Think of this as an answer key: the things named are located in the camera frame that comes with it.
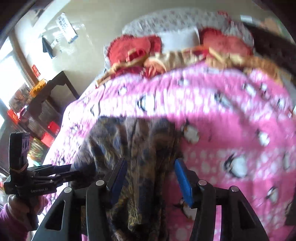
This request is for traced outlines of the magenta left sleeve forearm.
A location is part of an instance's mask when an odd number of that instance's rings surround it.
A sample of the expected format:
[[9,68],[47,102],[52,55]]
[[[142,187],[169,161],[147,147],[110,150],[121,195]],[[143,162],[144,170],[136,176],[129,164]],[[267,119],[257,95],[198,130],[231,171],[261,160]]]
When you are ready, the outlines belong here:
[[1,240],[26,240],[27,237],[27,229],[10,213],[9,204],[5,204],[1,210]]

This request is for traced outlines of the person's left hand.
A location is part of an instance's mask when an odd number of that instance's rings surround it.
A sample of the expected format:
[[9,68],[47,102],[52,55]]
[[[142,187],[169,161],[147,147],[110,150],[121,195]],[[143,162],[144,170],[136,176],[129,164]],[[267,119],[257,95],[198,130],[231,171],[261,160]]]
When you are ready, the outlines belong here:
[[[11,214],[15,216],[25,215],[30,212],[30,208],[15,195],[9,196],[8,204]],[[47,205],[48,199],[43,196],[38,196],[37,204],[34,205],[31,211],[33,214],[39,215]]]

